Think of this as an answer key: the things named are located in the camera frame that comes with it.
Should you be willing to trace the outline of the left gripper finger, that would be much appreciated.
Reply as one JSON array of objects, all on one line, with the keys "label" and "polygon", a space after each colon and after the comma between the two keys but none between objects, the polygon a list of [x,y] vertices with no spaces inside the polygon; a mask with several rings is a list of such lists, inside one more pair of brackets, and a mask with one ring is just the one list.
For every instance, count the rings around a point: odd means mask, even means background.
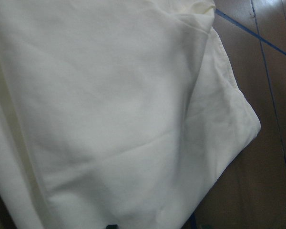
[{"label": "left gripper finger", "polygon": [[107,225],[106,229],[117,229],[117,225],[116,224]]}]

